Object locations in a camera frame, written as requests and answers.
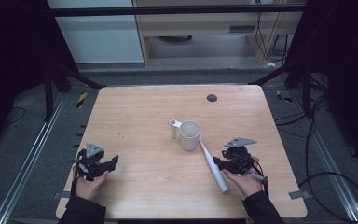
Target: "white cup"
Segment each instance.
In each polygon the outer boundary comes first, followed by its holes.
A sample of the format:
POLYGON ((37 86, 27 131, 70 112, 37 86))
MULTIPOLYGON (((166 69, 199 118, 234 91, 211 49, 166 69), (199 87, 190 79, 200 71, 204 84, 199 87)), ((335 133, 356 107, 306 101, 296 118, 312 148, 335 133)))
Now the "white cup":
POLYGON ((176 138, 176 128, 180 133, 180 145, 185 150, 194 150, 199 145, 201 127, 194 120, 187 120, 180 122, 177 120, 171 120, 172 138, 176 138))

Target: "black pole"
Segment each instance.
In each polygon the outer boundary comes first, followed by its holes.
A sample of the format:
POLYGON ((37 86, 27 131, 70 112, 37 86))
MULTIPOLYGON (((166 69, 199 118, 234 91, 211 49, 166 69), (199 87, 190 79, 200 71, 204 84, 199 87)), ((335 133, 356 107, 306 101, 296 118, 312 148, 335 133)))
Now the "black pole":
POLYGON ((51 10, 26 11, 27 14, 54 17, 119 16, 154 14, 195 13, 241 13, 241 12, 296 12, 323 8, 324 5, 269 4, 269 5, 222 5, 222 6, 169 6, 169 7, 96 7, 96 8, 53 8, 51 10))

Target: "white cabinet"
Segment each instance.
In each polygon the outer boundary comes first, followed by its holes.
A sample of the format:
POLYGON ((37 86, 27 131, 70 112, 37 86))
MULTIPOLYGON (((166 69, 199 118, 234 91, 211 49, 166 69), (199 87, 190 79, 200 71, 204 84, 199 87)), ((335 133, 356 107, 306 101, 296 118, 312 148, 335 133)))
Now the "white cabinet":
MULTIPOLYGON (((131 0, 48 0, 51 8, 132 7, 131 0)), ((76 64, 143 63, 133 15, 57 17, 76 64)))

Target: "floor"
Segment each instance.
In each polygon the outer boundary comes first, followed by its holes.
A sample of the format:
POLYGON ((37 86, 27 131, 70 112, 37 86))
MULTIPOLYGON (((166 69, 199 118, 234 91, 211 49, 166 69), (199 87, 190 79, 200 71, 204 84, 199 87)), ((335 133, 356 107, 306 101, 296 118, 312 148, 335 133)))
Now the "floor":
MULTIPOLYGON (((271 58, 281 59, 285 38, 280 38, 271 58)), ((154 38, 147 68, 122 67, 110 72, 84 72, 84 76, 95 81, 115 85, 166 85, 166 84, 246 84, 255 81, 275 68, 282 61, 273 65, 259 64, 243 35, 193 36, 191 40, 182 37, 154 38)), ((285 74, 275 77, 263 86, 268 104, 277 124, 285 123, 301 115, 301 106, 296 98, 301 94, 300 88, 286 90, 282 83, 285 74)), ((87 124, 93 102, 98 90, 93 90, 83 83, 69 78, 73 88, 69 94, 60 94, 54 90, 55 101, 62 100, 61 113, 58 114, 52 129, 48 130, 48 139, 40 140, 40 151, 32 156, 35 161, 28 162, 30 172, 18 185, 17 194, 9 195, 21 167, 29 161, 34 141, 40 130, 44 129, 45 102, 43 86, 36 86, 16 98, 7 124, 0 132, 0 207, 5 204, 7 196, 13 204, 9 205, 8 223, 56 223, 55 208, 58 201, 55 195, 60 193, 67 178, 73 158, 75 157, 84 125, 87 124), (76 108, 79 95, 86 91, 88 98, 81 108, 76 108)), ((313 91, 316 100, 321 93, 313 91)), ((348 141, 329 112, 328 106, 319 108, 315 117, 317 134, 310 140, 310 151, 304 150, 305 136, 308 133, 309 120, 301 120, 290 125, 278 127, 289 161, 298 182, 305 179, 304 160, 308 155, 311 172, 329 170, 327 155, 342 174, 349 175, 358 184, 358 158, 351 156, 348 141), (322 144, 317 136, 322 136, 322 144)), ((348 218, 348 211, 340 196, 336 195, 337 186, 334 177, 322 177, 312 181, 314 191, 323 203, 329 205, 340 216, 348 218)), ((358 192, 354 190, 355 201, 358 192)), ((325 212, 312 197, 305 200, 309 214, 300 220, 286 220, 288 223, 343 223, 325 212)))

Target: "human hand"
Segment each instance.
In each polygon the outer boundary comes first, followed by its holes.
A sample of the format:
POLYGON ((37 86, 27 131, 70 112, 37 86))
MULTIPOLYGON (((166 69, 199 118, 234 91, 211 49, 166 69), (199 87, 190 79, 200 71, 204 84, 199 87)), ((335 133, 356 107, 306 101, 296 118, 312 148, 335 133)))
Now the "human hand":
MULTIPOLYGON (((252 158, 257 162, 259 161, 259 159, 256 157, 252 158)), ((263 190, 263 185, 261 184, 261 181, 254 178, 251 173, 256 173, 256 170, 252 168, 244 175, 234 175, 226 169, 223 170, 223 174, 225 174, 228 179, 230 179, 237 185, 243 196, 245 196, 246 198, 251 196, 252 194, 263 190)))
MULTIPOLYGON (((75 166, 72 168, 72 172, 75 175, 75 166)), ((98 193, 101 184, 106 180, 109 175, 108 171, 105 171, 101 176, 95 178, 94 181, 88 181, 82 175, 77 175, 75 195, 80 198, 84 198, 89 201, 93 201, 98 193)))

